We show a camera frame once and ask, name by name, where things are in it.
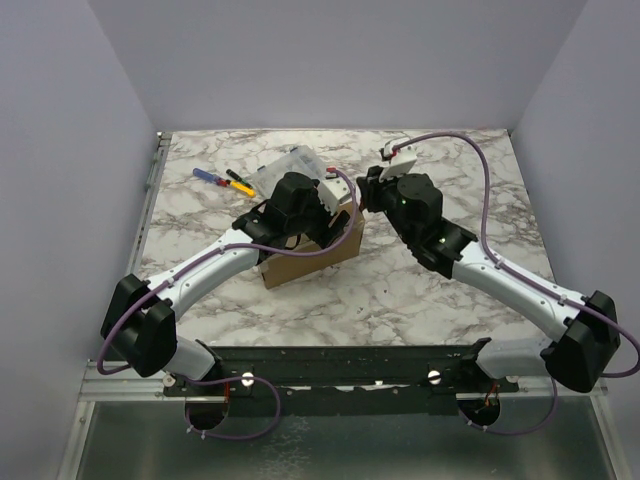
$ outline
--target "yellow handle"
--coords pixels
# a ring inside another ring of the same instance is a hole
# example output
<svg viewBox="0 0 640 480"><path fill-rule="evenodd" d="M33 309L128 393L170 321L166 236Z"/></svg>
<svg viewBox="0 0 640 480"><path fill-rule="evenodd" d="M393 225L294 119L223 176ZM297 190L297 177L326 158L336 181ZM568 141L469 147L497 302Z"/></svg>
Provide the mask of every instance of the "yellow handle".
<svg viewBox="0 0 640 480"><path fill-rule="evenodd" d="M253 190L251 190L249 187L245 187L244 185L242 185L239 182L231 182L229 185L231 185L233 188L235 188L236 190L240 190L241 192L246 193L247 195L249 195L251 198L256 196L256 192L254 192Z"/></svg>

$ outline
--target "marble tabletop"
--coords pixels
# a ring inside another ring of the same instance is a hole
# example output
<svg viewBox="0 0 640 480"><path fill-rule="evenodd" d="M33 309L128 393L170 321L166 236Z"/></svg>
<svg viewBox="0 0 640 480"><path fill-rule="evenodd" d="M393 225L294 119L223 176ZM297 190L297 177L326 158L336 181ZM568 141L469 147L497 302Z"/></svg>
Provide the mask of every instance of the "marble tabletop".
<svg viewBox="0 0 640 480"><path fill-rule="evenodd" d="M352 180L379 163L388 141L426 131L244 130L173 135L140 278L167 270L214 242L259 199L192 176L231 168L248 175L294 145L308 145ZM485 151L492 191L491 245L546 278L551 269L511 142L504 130L467 131ZM480 161L460 140L417 146L413 171L426 172L444 194L444 215L478 232ZM515 339L540 332L520 315L469 286L416 263L382 214L365 213L360 256L266 290L257 268L235 276L194 305L178 333L213 345L425 345Z"/></svg>

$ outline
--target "wall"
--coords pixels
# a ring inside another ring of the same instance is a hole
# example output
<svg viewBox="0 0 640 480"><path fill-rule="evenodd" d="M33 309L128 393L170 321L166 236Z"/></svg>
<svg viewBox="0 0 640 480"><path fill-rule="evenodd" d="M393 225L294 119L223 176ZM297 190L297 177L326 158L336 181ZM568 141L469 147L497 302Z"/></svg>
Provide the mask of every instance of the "wall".
<svg viewBox="0 0 640 480"><path fill-rule="evenodd" d="M0 3L0 478L55 478L157 141L82 0Z"/></svg>
<svg viewBox="0 0 640 480"><path fill-rule="evenodd" d="M513 140L558 279L617 301L640 337L640 2L590 0ZM625 342L610 370L636 354ZM640 478L637 377L609 382L627 457Z"/></svg>
<svg viewBox="0 0 640 480"><path fill-rule="evenodd" d="M158 129L514 127L585 0L90 0Z"/></svg>

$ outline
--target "clear plastic container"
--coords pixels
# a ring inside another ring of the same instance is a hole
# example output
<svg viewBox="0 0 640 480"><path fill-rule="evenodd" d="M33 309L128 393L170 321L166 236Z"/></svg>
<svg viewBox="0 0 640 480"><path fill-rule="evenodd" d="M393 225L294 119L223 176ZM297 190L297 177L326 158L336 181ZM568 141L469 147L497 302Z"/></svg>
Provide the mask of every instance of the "clear plastic container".
<svg viewBox="0 0 640 480"><path fill-rule="evenodd" d="M270 198L276 183L287 172L303 173L309 178L320 179L326 175L326 164L306 145L294 147L284 157L260 167L247 181L263 198Z"/></svg>

